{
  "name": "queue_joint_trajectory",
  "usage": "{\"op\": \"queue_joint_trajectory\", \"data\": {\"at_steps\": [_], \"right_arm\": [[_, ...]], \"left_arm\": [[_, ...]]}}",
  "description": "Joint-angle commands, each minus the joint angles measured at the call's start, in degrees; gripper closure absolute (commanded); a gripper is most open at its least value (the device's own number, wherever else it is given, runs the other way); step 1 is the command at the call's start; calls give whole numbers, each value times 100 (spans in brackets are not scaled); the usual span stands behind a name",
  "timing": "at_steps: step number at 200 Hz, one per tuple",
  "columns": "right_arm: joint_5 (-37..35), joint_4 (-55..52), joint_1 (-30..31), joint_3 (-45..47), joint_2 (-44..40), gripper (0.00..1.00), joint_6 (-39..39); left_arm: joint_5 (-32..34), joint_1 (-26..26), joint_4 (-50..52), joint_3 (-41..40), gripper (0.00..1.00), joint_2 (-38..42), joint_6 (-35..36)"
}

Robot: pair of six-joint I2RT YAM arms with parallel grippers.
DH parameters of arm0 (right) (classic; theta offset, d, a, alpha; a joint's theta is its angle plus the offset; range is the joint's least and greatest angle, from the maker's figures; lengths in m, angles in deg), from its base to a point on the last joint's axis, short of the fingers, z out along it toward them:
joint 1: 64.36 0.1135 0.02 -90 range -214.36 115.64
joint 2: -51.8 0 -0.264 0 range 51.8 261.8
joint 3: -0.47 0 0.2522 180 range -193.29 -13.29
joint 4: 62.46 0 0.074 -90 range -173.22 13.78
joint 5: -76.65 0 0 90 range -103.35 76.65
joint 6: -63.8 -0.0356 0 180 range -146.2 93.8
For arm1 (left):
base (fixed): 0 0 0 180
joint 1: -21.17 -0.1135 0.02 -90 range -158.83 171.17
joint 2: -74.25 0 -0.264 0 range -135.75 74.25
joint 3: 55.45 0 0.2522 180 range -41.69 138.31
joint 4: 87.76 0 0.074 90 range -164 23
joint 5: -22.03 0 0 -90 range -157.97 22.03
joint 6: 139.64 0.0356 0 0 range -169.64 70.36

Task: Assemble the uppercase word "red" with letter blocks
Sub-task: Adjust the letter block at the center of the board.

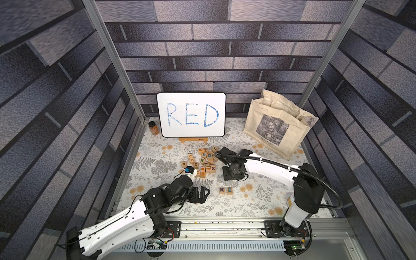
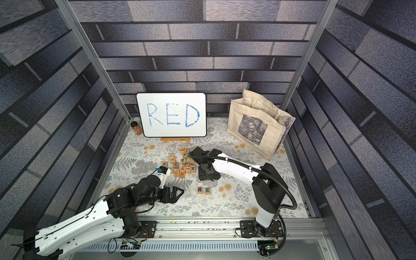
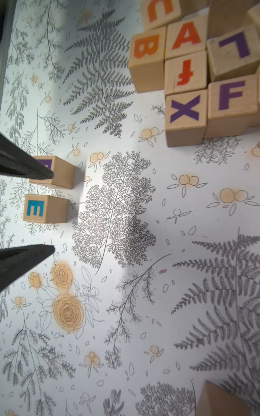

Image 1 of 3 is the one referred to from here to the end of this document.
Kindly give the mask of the wooden E letter block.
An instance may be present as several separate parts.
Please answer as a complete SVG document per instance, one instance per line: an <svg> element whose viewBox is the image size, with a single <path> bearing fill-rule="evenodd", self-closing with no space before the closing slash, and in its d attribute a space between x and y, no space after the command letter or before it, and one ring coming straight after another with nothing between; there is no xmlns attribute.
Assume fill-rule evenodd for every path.
<svg viewBox="0 0 416 260"><path fill-rule="evenodd" d="M227 188L226 188L226 194L227 194L227 195L233 195L233 194L234 194L233 188L231 188L231 187L227 187Z"/></svg>

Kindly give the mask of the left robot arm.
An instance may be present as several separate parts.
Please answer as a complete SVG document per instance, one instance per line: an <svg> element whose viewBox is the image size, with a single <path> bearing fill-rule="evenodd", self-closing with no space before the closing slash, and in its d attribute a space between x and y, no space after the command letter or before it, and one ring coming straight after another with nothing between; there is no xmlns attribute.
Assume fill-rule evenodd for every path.
<svg viewBox="0 0 416 260"><path fill-rule="evenodd" d="M61 245L68 260L101 260L131 242L159 238L168 231L166 214L171 207L185 203L204 204L210 195L206 187L194 186L195 169L188 166L170 184L149 189L133 199L125 210L105 221L78 230L67 231Z"/></svg>

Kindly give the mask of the wooden R letter block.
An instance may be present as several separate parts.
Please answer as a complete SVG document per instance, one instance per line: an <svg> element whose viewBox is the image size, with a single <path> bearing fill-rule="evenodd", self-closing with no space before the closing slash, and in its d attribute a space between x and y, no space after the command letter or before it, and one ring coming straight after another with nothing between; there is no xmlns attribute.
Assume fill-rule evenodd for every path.
<svg viewBox="0 0 416 260"><path fill-rule="evenodd" d="M226 194L225 187L220 187L219 188L219 193L220 193L220 195L225 195Z"/></svg>

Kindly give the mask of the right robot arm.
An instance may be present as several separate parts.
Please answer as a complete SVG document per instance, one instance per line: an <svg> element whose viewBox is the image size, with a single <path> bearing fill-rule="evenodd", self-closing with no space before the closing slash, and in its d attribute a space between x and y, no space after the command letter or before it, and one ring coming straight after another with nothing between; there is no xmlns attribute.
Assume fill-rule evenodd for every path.
<svg viewBox="0 0 416 260"><path fill-rule="evenodd" d="M268 238L312 235L309 219L320 209L339 210L343 207L340 194L320 178L315 168L304 163L288 165L263 158L247 149L235 153L226 147L214 153L223 164L223 173L232 180L244 181L250 173L265 176L290 188L288 209L278 224L266 225L261 233Z"/></svg>

